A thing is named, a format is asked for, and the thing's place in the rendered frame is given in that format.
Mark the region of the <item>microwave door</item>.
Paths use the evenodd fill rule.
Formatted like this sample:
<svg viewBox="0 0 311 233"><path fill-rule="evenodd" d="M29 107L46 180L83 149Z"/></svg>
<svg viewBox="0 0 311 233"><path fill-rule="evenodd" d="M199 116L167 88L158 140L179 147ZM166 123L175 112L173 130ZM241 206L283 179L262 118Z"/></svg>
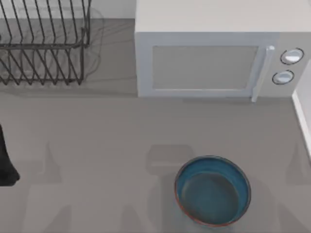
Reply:
<svg viewBox="0 0 311 233"><path fill-rule="evenodd" d="M249 98L277 33L136 32L141 97Z"/></svg>

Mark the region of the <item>blue bowl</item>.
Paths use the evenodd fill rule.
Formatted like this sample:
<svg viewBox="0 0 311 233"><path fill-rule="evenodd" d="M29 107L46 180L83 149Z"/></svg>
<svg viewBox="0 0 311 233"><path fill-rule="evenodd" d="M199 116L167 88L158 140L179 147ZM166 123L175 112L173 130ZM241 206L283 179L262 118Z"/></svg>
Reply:
<svg viewBox="0 0 311 233"><path fill-rule="evenodd" d="M244 171L216 155L187 161L174 180L174 196L180 210L208 227L226 227L240 220L249 208L251 195Z"/></svg>

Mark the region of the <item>microwave knob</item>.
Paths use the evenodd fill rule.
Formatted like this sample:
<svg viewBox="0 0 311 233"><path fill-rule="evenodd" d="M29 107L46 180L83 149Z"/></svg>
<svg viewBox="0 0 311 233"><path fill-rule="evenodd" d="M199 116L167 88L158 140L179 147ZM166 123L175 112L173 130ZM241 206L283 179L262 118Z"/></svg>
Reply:
<svg viewBox="0 0 311 233"><path fill-rule="evenodd" d="M294 79L294 73L290 70L285 70L279 73L275 73L272 77L272 81L276 85L288 84L293 79Z"/></svg>
<svg viewBox="0 0 311 233"><path fill-rule="evenodd" d="M298 63L304 57L304 51L300 48L286 50L282 53L280 60L285 65Z"/></svg>

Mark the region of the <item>pale microwave oven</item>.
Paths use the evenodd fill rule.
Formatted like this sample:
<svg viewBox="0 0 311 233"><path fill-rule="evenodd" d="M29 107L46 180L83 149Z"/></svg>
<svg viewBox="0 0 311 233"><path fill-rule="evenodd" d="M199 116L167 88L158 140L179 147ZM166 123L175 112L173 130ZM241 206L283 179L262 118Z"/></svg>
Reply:
<svg viewBox="0 0 311 233"><path fill-rule="evenodd" d="M311 0L137 0L136 32L277 33L259 97L287 98L311 61ZM302 49L304 57L283 64L282 53L295 48ZM274 84L273 75L285 70L292 71L294 79Z"/></svg>

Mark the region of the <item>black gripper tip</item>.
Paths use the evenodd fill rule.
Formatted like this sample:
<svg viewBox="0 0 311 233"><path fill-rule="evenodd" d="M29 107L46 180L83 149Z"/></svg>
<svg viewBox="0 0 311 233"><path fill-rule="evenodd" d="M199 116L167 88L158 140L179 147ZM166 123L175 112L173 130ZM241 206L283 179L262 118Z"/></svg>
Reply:
<svg viewBox="0 0 311 233"><path fill-rule="evenodd" d="M0 125L0 186L14 186L19 179L20 174L9 158L3 129Z"/></svg>

